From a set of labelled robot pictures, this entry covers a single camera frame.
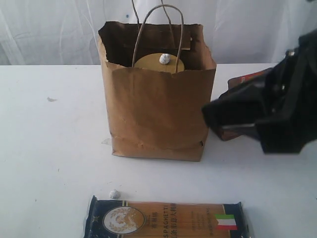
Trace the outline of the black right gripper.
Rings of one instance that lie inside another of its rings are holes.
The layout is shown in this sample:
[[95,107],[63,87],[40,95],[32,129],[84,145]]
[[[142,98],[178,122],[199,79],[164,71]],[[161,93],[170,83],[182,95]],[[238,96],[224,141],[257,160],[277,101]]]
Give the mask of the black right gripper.
[[202,113],[223,141],[245,135],[261,142],[266,154],[299,154],[317,139],[316,31],[300,36],[265,82],[239,84],[203,106]]

